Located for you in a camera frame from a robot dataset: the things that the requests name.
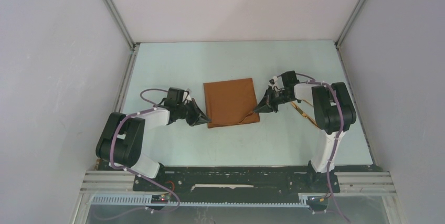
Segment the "orange cloth napkin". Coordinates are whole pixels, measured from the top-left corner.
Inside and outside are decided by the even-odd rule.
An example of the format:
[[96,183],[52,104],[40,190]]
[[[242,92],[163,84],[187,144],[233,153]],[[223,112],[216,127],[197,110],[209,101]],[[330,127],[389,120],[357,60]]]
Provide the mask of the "orange cloth napkin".
[[252,78],[204,83],[204,95],[209,129],[260,122]]

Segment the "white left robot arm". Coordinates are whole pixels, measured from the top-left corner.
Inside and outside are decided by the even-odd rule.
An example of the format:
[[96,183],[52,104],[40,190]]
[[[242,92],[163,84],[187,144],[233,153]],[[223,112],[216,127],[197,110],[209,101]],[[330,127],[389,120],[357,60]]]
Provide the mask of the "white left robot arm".
[[112,168],[145,176],[145,183],[152,190],[161,190],[166,177],[160,173],[161,163],[149,158],[143,150],[144,132],[185,120],[189,126],[211,122],[198,107],[190,90],[169,88],[159,103],[151,108],[124,114],[112,112],[96,145],[96,156],[108,161]]

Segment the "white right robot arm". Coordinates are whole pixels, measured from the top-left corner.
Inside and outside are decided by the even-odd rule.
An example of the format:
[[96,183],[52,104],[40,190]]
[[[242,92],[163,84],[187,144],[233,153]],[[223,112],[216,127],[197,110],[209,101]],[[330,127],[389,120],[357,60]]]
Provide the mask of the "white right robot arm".
[[301,82],[299,76],[295,71],[274,76],[253,112],[277,113],[279,105],[291,103],[320,130],[321,137],[310,160],[314,172],[305,177],[306,187],[319,191],[326,185],[322,173],[333,170],[338,146],[345,132],[356,122],[357,114],[345,83],[328,84],[310,76]]

